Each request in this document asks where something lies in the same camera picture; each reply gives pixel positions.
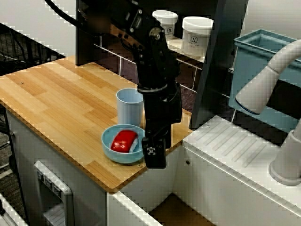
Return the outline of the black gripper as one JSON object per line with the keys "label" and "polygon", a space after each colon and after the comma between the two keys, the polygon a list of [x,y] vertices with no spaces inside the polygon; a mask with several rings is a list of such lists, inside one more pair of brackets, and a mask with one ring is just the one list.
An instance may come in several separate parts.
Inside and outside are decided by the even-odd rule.
{"label": "black gripper", "polygon": [[172,81],[165,87],[141,85],[145,109],[145,136],[142,148],[149,169],[166,168],[166,151],[171,147],[171,125],[180,123],[182,98],[180,84]]}

